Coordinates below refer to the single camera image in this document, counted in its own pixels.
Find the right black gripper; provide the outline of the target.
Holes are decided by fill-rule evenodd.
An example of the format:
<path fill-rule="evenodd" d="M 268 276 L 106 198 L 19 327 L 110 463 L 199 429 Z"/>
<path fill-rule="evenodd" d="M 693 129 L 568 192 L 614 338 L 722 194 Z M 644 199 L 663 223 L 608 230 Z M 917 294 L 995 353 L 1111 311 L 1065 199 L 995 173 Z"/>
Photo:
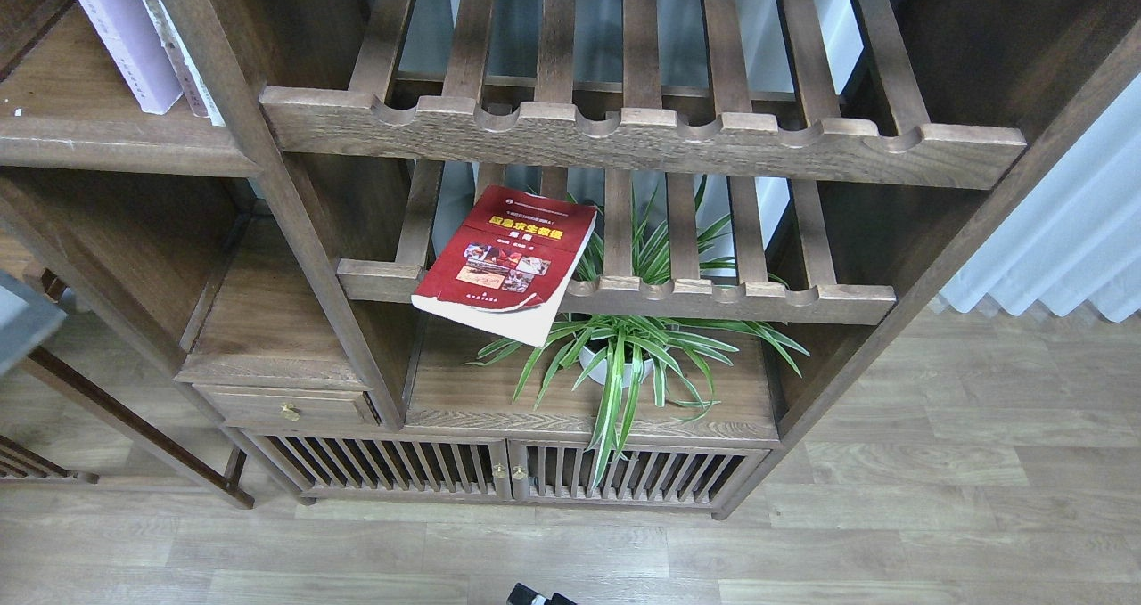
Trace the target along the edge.
<path fill-rule="evenodd" d="M 537 592 L 521 582 L 513 584 L 513 589 L 508 594 L 508 605 L 576 605 L 575 600 L 566 597 L 565 594 L 555 592 L 550 598 L 545 594 Z"/>

